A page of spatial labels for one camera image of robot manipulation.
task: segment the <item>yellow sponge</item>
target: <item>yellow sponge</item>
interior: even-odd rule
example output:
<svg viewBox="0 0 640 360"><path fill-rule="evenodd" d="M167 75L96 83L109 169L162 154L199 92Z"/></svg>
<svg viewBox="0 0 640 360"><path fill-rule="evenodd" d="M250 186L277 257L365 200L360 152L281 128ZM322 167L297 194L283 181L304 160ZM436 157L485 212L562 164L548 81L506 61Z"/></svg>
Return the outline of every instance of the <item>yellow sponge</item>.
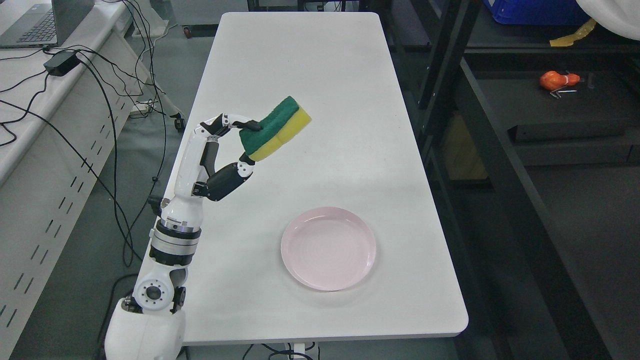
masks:
<svg viewBox="0 0 640 360"><path fill-rule="evenodd" d="M242 141L244 152L251 160L260 161L291 140L310 121L311 118L307 112L291 96L288 96L260 121L262 130L240 130L240 141Z"/></svg>

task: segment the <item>white desk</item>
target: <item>white desk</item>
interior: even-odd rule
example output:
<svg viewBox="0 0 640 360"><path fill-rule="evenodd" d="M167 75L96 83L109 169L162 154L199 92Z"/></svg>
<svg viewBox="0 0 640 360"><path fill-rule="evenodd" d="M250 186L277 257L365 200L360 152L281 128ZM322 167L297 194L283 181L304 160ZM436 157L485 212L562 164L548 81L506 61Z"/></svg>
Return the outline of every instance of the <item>white desk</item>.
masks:
<svg viewBox="0 0 640 360"><path fill-rule="evenodd" d="M41 0L8 0L0 4L0 31L34 3ZM91 47L131 73L136 55L113 31L124 11L122 3L96 2L63 46ZM0 50L0 58L24 56L35 50ZM49 58L38 53L26 59L1 60L0 89L42 71L42 64ZM124 86L111 67L102 60L94 63L122 93ZM146 79L145 71L139 74ZM129 91L137 89L135 81L126 82ZM0 99L26 107L43 84L44 75L1 93ZM119 133L132 102L117 96L108 86L106 90ZM58 127L100 173L113 147L113 132L103 94L82 65L62 78L50 77L47 91L36 98L31 110ZM0 119L12 120L21 115L0 104ZM29 115L8 127L18 137L14 143L0 147L0 359L9 358L95 183L87 166L40 119ZM0 129L0 143L9 139Z"/></svg>
<svg viewBox="0 0 640 360"><path fill-rule="evenodd" d="M378 16L225 14L187 131L221 112L262 119L287 95L311 124L234 193L204 202L185 345L460 333L467 311ZM242 152L229 133L218 166ZM282 263L287 224L320 206L354 212L376 237L373 269L350 289L311 290Z"/></svg>

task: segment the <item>laptop keyboard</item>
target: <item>laptop keyboard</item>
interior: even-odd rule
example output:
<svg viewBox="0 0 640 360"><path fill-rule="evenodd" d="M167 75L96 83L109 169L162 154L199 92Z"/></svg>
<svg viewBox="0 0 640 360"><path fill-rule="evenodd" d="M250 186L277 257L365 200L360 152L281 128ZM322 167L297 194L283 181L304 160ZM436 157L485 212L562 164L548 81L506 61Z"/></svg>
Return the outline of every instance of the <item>laptop keyboard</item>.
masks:
<svg viewBox="0 0 640 360"><path fill-rule="evenodd" d="M47 12L47 15L32 27L29 31L22 34L18 42L29 41L49 41L56 36L56 22L53 19L53 9Z"/></svg>

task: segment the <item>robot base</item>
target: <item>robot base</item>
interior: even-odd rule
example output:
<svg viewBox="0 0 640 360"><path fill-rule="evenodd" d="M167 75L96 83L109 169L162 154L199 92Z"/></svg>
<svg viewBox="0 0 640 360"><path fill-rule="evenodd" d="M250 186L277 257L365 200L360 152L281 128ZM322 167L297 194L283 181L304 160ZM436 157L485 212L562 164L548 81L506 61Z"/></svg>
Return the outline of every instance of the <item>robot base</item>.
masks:
<svg viewBox="0 0 640 360"><path fill-rule="evenodd" d="M184 311L130 313L122 301L113 310L104 340L107 360L174 360L182 347Z"/></svg>

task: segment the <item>white cloth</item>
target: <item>white cloth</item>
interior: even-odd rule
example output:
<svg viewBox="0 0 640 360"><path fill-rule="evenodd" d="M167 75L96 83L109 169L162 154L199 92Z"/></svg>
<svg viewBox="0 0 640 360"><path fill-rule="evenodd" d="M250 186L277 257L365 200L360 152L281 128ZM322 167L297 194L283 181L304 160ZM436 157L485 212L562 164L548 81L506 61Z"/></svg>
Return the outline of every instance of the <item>white cloth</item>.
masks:
<svg viewBox="0 0 640 360"><path fill-rule="evenodd" d="M577 0L599 24L623 37L640 40L639 0Z"/></svg>

